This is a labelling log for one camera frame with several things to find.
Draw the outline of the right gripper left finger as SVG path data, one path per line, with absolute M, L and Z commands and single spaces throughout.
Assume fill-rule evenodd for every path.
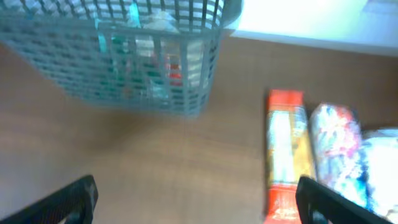
M 92 175 L 84 175 L 62 189 L 9 215 L 7 223 L 81 223 L 91 224 L 98 201 L 98 189 Z

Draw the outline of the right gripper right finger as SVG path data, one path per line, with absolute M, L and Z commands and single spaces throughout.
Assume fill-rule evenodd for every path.
M 314 222 L 315 212 L 336 224 L 392 224 L 304 175 L 299 179 L 295 199 L 304 224 Z

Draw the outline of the orange cracker package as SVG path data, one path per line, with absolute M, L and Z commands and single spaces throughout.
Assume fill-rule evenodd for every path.
M 299 179 L 315 177 L 303 92 L 271 90 L 267 101 L 267 204 L 264 223 L 300 223 Z

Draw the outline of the white brown snack bag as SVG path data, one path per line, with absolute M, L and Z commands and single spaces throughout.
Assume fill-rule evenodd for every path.
M 397 223 L 397 129 L 364 133 L 368 207 L 391 223 Z

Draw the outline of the green snack bag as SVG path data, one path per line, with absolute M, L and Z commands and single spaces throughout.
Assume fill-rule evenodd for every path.
M 182 80 L 167 76 L 160 41 L 144 35 L 106 37 L 107 51 L 99 52 L 110 54 L 105 60 L 108 74 L 99 82 L 103 92 L 97 95 L 109 101 L 159 100 L 165 103 L 169 99 L 166 81 L 180 86 Z

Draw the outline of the beige paper pouch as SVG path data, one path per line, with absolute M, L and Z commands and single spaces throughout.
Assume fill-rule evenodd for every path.
M 166 11 L 151 14 L 143 23 L 142 28 L 171 34 L 181 33 L 177 20 Z M 182 80 L 186 76 L 190 87 L 198 87 L 205 49 L 204 41 L 201 39 L 189 40 L 186 52 L 182 52 L 180 41 L 175 39 L 161 40 L 160 46 L 163 51 L 167 76 L 173 80 Z

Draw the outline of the teal small snack packet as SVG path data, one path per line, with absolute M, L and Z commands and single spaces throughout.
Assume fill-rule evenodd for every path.
M 140 15 L 137 1 L 106 1 L 104 4 L 95 2 L 97 11 L 94 12 L 95 29 L 98 33 L 99 50 L 104 53 L 107 51 L 106 37 L 100 26 L 105 26 L 112 29 L 117 25 L 127 26 L 140 29 Z

